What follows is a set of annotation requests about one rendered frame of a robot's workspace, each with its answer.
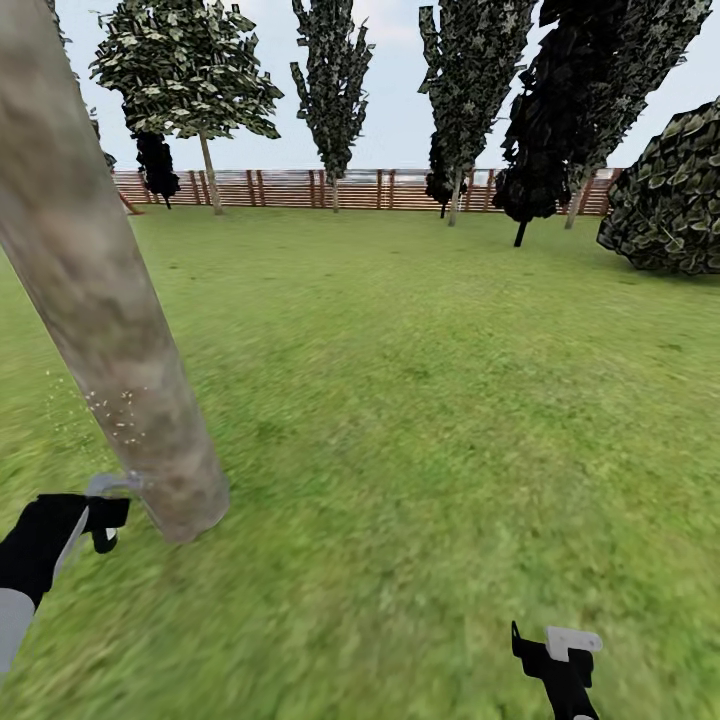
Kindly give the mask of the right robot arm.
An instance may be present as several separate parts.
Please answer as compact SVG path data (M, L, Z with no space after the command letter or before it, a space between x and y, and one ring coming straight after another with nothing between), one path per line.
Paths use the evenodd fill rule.
M513 623L513 655L526 675L543 679L555 720L599 720L585 687L592 687L592 659L604 641L592 631L547 625L548 643L524 641Z

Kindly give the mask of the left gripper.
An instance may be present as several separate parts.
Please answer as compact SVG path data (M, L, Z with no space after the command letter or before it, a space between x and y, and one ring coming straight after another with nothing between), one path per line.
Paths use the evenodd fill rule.
M127 521L127 511L130 510L132 501L129 498L103 499L101 497L89 497L96 506L96 517L87 532L106 528L122 528Z

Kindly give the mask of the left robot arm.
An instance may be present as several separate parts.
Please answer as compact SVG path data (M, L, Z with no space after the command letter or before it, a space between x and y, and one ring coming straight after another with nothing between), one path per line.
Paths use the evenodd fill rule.
M84 495L41 494L23 510L18 526L0 542L0 690L44 594L51 589L79 535L122 528L129 498L107 491L136 492L141 475L97 473Z

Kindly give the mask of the pesticide atomizer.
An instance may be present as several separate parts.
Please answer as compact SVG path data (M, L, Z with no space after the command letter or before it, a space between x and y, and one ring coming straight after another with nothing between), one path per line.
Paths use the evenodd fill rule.
M103 527L99 530L92 530L92 533L97 553L107 553L107 551L111 551L111 549L117 545L117 528Z

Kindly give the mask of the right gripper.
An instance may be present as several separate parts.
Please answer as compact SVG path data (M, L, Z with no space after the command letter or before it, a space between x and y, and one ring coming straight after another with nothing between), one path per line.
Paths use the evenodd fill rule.
M521 657L526 675L543 679L546 692L558 681L571 681L581 687L592 687L592 659L585 649L568 649L568 661L553 661L545 643L524 641L519 634L517 623L513 623L513 655Z

